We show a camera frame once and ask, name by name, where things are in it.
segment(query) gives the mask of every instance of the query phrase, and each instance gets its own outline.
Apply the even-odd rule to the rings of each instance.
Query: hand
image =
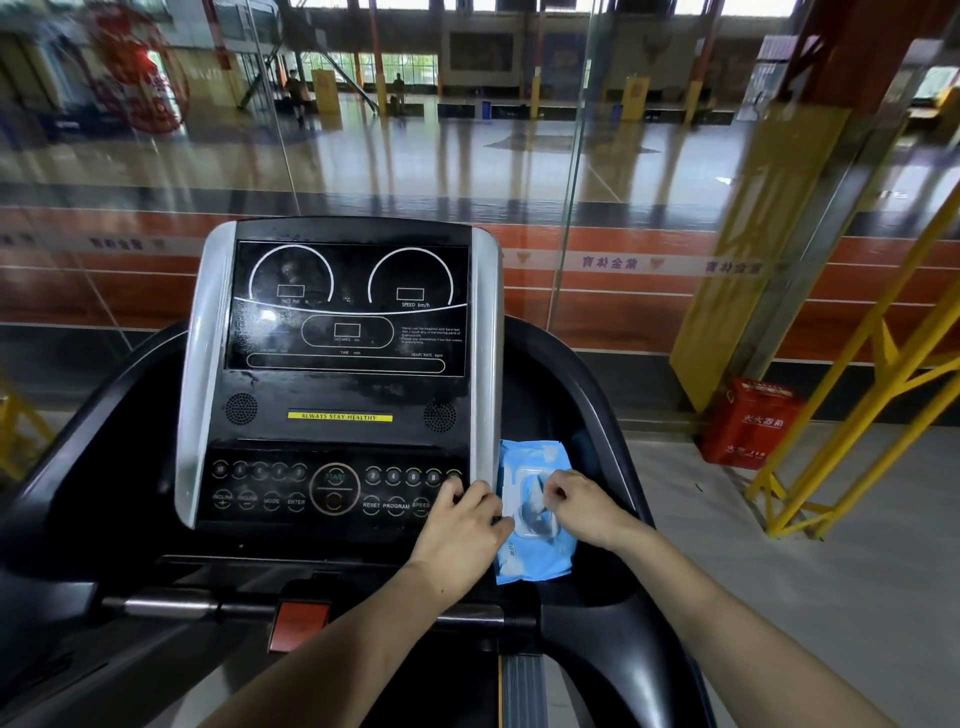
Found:
[[[576,471],[554,471],[543,486],[543,505],[581,541],[614,550],[625,531],[643,524],[603,488]]]
[[[463,496],[459,503],[453,499]],[[457,603],[490,567],[496,552],[514,532],[512,518],[491,525],[503,513],[503,503],[490,484],[475,480],[464,493],[464,484],[451,477],[423,526],[405,569],[420,570],[434,589],[438,614]]]

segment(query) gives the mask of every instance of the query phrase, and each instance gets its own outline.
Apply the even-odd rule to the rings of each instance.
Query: yellow sign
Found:
[[[647,104],[647,89],[650,88],[649,76],[628,76],[623,86],[623,112],[620,121],[643,121],[643,112]]]
[[[313,69],[313,92],[317,101],[317,112],[320,116],[332,114],[340,115],[340,93],[337,90],[337,79],[333,71],[322,68]]]
[[[288,420],[339,420],[351,423],[391,423],[393,415],[373,415],[369,412],[287,412]]]

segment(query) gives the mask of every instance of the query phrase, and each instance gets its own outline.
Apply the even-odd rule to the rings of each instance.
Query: blue wet wipes package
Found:
[[[570,573],[577,540],[560,528],[543,507],[543,485],[554,471],[568,470],[561,443],[500,441],[498,490],[503,515],[513,516],[514,532],[496,554],[496,583],[546,581]]]

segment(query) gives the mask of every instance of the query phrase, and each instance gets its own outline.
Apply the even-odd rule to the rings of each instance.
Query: person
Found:
[[[578,539],[626,563],[739,728],[894,726],[593,481],[556,471],[543,502]],[[257,676],[203,728],[358,726],[417,640],[489,568],[514,529],[513,519],[495,518],[501,509],[487,483],[478,480],[464,493],[458,479],[447,480],[407,564],[380,591]]]
[[[293,102],[294,105],[294,115],[297,117],[297,123],[302,129],[306,123],[304,114],[306,113],[306,105],[310,103],[310,91],[306,87],[306,84],[297,78],[297,71],[290,71],[284,89],[290,94],[290,101]]]
[[[397,73],[396,78],[394,79],[394,94],[396,95],[396,109],[398,116],[403,115],[403,104],[406,100],[404,96],[405,89],[406,84],[403,82],[403,77]]]

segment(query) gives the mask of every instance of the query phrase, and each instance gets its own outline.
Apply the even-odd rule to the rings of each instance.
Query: treadmill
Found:
[[[0,725],[143,726],[251,635],[294,648],[406,561],[447,476],[495,482],[501,437],[563,442],[653,524],[586,365],[503,315],[488,233],[219,226],[190,321],[133,351],[4,504]],[[560,579],[489,571],[365,725],[545,728],[543,654],[593,725],[714,725],[650,596],[587,544]]]

